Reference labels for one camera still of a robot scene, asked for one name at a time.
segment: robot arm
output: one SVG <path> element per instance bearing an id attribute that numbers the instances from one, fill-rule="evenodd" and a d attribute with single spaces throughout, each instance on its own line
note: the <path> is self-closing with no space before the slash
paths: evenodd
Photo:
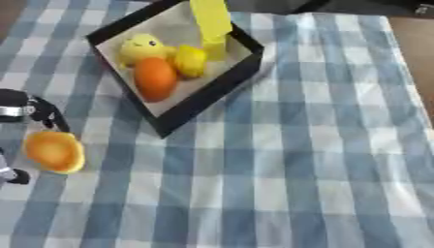
<path id="1" fill-rule="evenodd" d="M 23 91 L 0 89 L 0 123 L 21 122 L 26 116 L 41 121 L 49 129 L 57 127 L 61 132 L 70 132 L 68 123 L 55 105 Z M 17 184 L 27 184 L 30 179 L 26 171 L 8 167 L 1 148 L 0 177 Z"/>
<path id="2" fill-rule="evenodd" d="M 41 121 L 49 129 L 56 126 L 61 132 L 70 132 L 70 127 L 55 105 L 22 91 L 0 89 L 0 123 L 21 122 L 25 116 Z"/>

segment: toy face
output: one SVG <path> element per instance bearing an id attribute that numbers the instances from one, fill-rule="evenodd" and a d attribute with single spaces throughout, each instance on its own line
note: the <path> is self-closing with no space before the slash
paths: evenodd
<path id="1" fill-rule="evenodd" d="M 137 34 L 126 40 L 120 49 L 122 60 L 128 66 L 147 57 L 166 59 L 166 47 L 155 37 L 149 34 Z"/>

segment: orange bowl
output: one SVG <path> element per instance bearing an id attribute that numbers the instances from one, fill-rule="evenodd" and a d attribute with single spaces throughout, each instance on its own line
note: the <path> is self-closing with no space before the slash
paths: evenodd
<path id="1" fill-rule="evenodd" d="M 41 131 L 28 136 L 24 153 L 46 171 L 70 174 L 84 165 L 84 149 L 70 133 Z"/>

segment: table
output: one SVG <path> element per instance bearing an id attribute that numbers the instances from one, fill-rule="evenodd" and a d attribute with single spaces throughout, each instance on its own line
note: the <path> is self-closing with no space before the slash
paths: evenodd
<path id="1" fill-rule="evenodd" d="M 0 41 L 25 6 L 25 0 L 0 2 Z M 390 24 L 401 46 L 419 94 L 434 124 L 434 19 L 390 17 Z"/>
<path id="2" fill-rule="evenodd" d="M 143 4 L 28 2 L 0 46 L 3 85 L 58 103 L 88 163 L 35 169 L 18 149 L 34 130 L 2 125 L 34 178 L 2 185 L 2 247 L 434 242 L 434 133 L 386 17 L 233 14 L 269 47 L 255 85 L 160 140 L 82 39 Z"/>

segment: orange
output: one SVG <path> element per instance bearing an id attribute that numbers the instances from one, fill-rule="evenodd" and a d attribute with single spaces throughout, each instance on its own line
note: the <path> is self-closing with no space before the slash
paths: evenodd
<path id="1" fill-rule="evenodd" d="M 134 79 L 139 93 L 150 103 L 165 100 L 177 85 L 175 69 L 165 59 L 157 57 L 137 63 Z"/>

